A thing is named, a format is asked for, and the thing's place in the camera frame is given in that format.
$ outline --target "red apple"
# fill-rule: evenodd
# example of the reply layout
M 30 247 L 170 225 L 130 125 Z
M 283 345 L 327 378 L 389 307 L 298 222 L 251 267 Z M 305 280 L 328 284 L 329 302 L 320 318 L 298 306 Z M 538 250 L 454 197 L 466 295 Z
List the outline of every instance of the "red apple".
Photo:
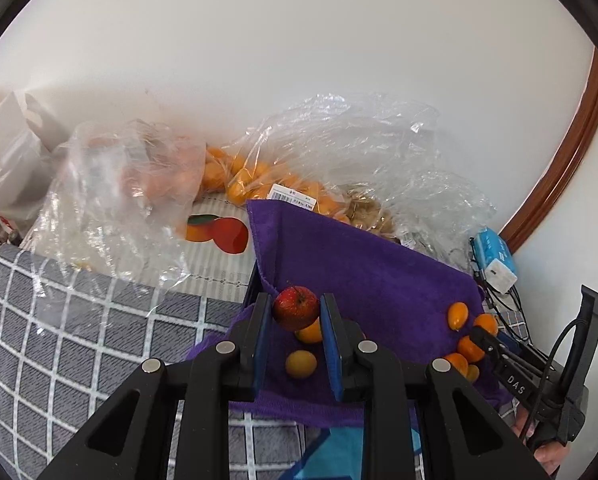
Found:
M 272 316 L 281 328 L 296 332 L 313 324 L 319 317 L 319 300 L 304 286 L 284 289 L 272 305 Z

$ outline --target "gray plaid blanket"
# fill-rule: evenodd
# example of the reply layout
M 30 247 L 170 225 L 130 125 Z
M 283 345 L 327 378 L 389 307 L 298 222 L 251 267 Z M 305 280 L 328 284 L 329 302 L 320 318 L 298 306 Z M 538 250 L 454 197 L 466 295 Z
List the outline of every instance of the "gray plaid blanket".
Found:
M 65 298 L 55 320 L 38 315 L 33 269 L 44 286 Z M 101 291 L 96 296 L 92 280 Z M 146 317 L 147 308 L 128 301 L 127 285 L 79 269 L 67 280 L 55 260 L 13 246 L 1 248 L 0 462 L 13 479 L 34 480 L 144 359 L 182 360 L 205 336 L 225 333 L 240 308 L 232 301 L 168 292 L 156 313 Z M 168 478 L 173 475 L 182 404 Z M 514 407 L 506 406 L 502 416 L 511 423 Z M 231 412 L 231 479 L 282 477 L 322 431 L 328 430 Z M 417 473 L 423 477 L 420 463 Z

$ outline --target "finger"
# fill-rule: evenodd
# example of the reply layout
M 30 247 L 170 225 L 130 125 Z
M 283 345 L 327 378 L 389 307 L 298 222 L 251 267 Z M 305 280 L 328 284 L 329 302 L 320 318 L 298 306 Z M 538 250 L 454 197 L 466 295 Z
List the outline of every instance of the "finger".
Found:
M 534 457 L 539 462 L 561 461 L 570 452 L 570 448 L 562 446 L 559 442 L 550 442 L 545 446 L 541 446 L 534 452 Z
M 514 418 L 514 424 L 512 425 L 512 428 L 516 428 L 516 431 L 513 430 L 516 433 L 516 436 L 519 436 L 519 433 L 521 433 L 527 418 L 528 410 L 519 404 L 516 408 L 516 417 Z
M 551 460 L 550 462 L 545 462 L 541 465 L 543 466 L 548 475 L 552 475 L 552 473 L 554 473 L 561 464 L 559 462 L 554 462 Z
M 528 413 L 528 410 L 526 410 L 526 409 L 524 408 L 524 405 L 523 405 L 523 404 L 519 404 L 519 405 L 516 407 L 516 418 L 523 417 L 523 419 L 524 419 L 524 422 L 525 422 L 525 419 L 526 419 L 526 418 L 528 418 L 528 415 L 529 415 L 529 413 Z

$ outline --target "black cable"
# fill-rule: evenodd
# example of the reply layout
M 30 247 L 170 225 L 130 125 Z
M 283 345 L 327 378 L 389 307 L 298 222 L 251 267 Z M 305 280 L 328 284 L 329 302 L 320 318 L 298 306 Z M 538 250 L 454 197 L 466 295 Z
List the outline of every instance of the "black cable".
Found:
M 521 296 L 519 296 L 519 291 L 516 290 L 516 285 L 512 286 L 512 288 L 510 289 L 510 292 L 512 294 L 512 299 L 514 300 L 514 304 L 516 305 L 519 312 L 521 312 L 521 317 L 524 319 L 525 330 L 528 333 L 528 341 L 530 342 L 530 344 L 532 344 L 532 336 L 530 335 L 530 327 L 528 326 L 528 322 L 525 320 L 524 307 L 521 305 Z
M 506 321 L 506 319 L 503 317 L 503 315 L 501 314 L 501 312 L 499 311 L 499 309 L 496 307 L 496 304 L 493 301 L 493 297 L 494 297 L 495 300 L 497 300 L 499 303 L 501 303 L 502 305 L 504 305 L 506 308 L 508 308 L 512 312 L 515 312 L 515 311 L 513 309 L 511 309 L 510 307 L 508 307 L 508 305 L 506 305 L 503 301 L 501 301 L 500 298 L 498 298 L 495 294 L 492 293 L 492 289 L 490 288 L 489 284 L 486 284 L 486 294 L 487 294 L 487 297 L 490 300 L 488 302 L 488 304 L 490 305 L 490 308 L 492 308 L 492 310 L 494 310 L 496 312 L 496 315 L 501 320 L 501 322 L 503 323 L 503 326 L 509 332 L 509 334 L 512 336 L 512 338 L 516 339 L 517 341 L 520 341 L 521 343 L 528 342 L 529 339 L 530 339 L 529 338 L 529 332 L 528 332 L 528 337 L 521 337 L 517 332 L 515 332 L 512 329 L 512 327 L 508 324 L 508 322 Z M 522 314 L 522 317 L 524 319 L 525 327 L 527 328 L 528 323 L 526 322 L 525 316 L 523 316 L 523 314 Z
M 557 340 L 554 342 L 552 350 L 550 350 L 550 355 L 548 355 L 548 360 L 546 361 L 545 368 L 543 369 L 541 381 L 539 381 L 539 386 L 537 388 L 537 398 L 535 399 L 534 404 L 532 405 L 530 413 L 528 413 L 528 418 L 525 419 L 525 424 L 523 429 L 521 430 L 521 433 L 519 433 L 519 439 L 521 440 L 521 442 L 525 440 L 525 435 L 528 433 L 528 430 L 530 429 L 530 424 L 534 420 L 537 411 L 539 410 L 539 404 L 541 404 L 541 397 L 543 396 L 543 389 L 545 388 L 545 383 L 548 380 L 548 375 L 550 374 L 550 369 L 552 368 L 552 361 L 554 360 L 554 356 L 556 355 L 559 346 L 568 335 L 568 332 L 570 332 L 570 330 L 572 330 L 573 327 L 580 324 L 588 324 L 588 322 L 585 319 L 573 319 L 563 329 L 561 334 L 559 334 L 559 337 L 557 337 Z
M 528 337 L 525 337 L 525 338 L 521 337 L 517 332 L 512 330 L 512 327 L 506 322 L 506 319 L 502 316 L 501 312 L 499 312 L 499 309 L 496 307 L 494 300 L 497 300 L 504 307 L 506 307 L 509 311 L 515 312 L 514 309 L 510 308 L 506 303 L 504 303 L 501 300 L 501 298 L 498 297 L 498 295 L 496 294 L 496 290 L 493 288 L 492 285 L 490 285 L 490 283 L 488 283 L 485 280 L 485 277 L 482 275 L 482 272 L 479 270 L 479 262 L 477 261 L 476 251 L 475 251 L 475 247 L 474 247 L 474 238 L 470 238 L 468 242 L 470 244 L 470 248 L 472 249 L 472 254 L 470 256 L 470 260 L 471 260 L 471 262 L 473 262 L 476 265 L 476 270 L 474 270 L 474 272 L 473 272 L 474 280 L 482 288 L 485 298 L 486 298 L 486 302 L 488 303 L 488 306 L 496 312 L 496 314 L 498 315 L 498 318 L 503 323 L 503 326 L 505 327 L 505 329 L 508 331 L 508 333 L 510 334 L 510 336 L 513 339 L 516 339 L 517 341 L 519 341 L 521 343 L 529 342 L 531 344 L 532 340 L 530 339 L 530 330 L 528 330 L 528 323 L 525 320 L 525 313 L 523 311 L 523 308 L 521 307 L 521 298 L 519 298 L 519 294 L 516 291 L 516 287 L 514 287 L 514 285 L 512 286 L 512 288 L 510 289 L 510 294 L 512 297 L 512 301 L 514 301 L 514 305 L 517 307 L 518 311 L 521 313 L 521 317 L 525 324 L 525 329 L 528 332 Z

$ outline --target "brown wooden trim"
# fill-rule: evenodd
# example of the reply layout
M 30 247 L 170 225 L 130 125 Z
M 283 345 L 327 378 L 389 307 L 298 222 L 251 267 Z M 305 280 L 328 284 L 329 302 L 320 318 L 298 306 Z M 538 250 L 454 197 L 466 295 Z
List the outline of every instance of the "brown wooden trim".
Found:
M 530 237 L 566 189 L 598 127 L 598 50 L 594 49 L 588 82 L 570 128 L 547 171 L 500 235 L 514 253 Z

